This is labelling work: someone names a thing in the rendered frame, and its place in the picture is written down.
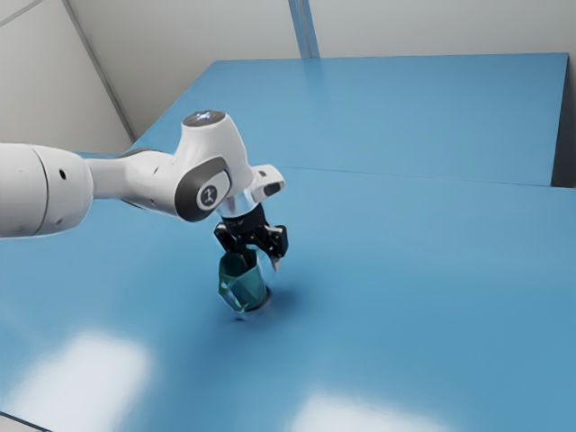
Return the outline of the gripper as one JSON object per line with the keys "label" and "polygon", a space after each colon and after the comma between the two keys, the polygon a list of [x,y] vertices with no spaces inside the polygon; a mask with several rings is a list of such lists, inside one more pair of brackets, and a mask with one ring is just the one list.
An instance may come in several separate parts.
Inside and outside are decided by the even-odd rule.
{"label": "gripper", "polygon": [[257,246],[267,253],[276,272],[289,247],[287,228],[284,225],[270,225],[261,203],[245,215],[236,218],[221,217],[221,222],[214,229],[214,235],[225,252],[240,260],[243,266],[250,264],[247,245]]}

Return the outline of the teal faceted mug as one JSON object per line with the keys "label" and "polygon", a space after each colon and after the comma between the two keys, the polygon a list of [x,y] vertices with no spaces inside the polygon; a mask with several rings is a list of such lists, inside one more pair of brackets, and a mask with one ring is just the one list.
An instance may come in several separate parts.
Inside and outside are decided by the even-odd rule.
{"label": "teal faceted mug", "polygon": [[268,298],[268,289],[258,265],[257,252],[226,252],[219,262],[220,297],[236,312],[260,308]]}

